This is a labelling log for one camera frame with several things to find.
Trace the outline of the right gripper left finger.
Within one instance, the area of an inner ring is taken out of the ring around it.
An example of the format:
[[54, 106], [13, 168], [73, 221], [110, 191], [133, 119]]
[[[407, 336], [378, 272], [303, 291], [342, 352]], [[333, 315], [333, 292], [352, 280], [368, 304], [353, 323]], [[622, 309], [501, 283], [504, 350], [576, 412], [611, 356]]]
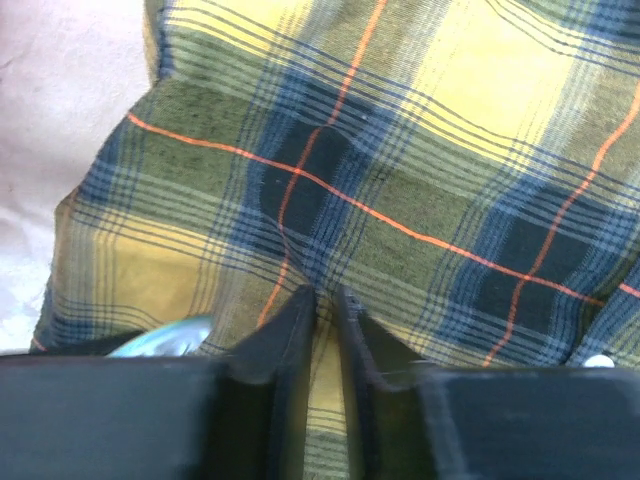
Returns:
[[316, 299], [213, 357], [9, 355], [5, 479], [299, 479]]

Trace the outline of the yellow plaid shirt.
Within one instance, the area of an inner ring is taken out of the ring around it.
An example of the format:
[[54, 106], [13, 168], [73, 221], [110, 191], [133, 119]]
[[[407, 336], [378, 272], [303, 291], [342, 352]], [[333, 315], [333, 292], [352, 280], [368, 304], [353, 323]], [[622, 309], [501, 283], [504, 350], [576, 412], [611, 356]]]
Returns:
[[348, 477], [336, 288], [443, 366], [639, 366], [635, 1], [150, 1], [152, 86], [55, 212], [31, 347], [318, 296], [303, 475]]

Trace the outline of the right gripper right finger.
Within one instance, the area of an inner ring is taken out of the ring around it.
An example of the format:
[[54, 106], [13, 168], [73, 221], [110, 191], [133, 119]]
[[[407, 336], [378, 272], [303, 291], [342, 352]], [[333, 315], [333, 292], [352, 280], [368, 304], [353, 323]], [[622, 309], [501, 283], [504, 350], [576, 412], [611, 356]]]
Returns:
[[639, 376], [616, 368], [453, 368], [336, 297], [354, 479], [635, 479]]

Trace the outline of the round green white brooch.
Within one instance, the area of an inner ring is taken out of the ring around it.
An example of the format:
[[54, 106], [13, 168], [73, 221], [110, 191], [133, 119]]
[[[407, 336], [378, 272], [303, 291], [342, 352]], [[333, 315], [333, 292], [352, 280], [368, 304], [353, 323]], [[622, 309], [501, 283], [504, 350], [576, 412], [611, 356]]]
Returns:
[[112, 358], [180, 357], [190, 355], [206, 340], [213, 328], [210, 316], [176, 321], [127, 341], [108, 354]]

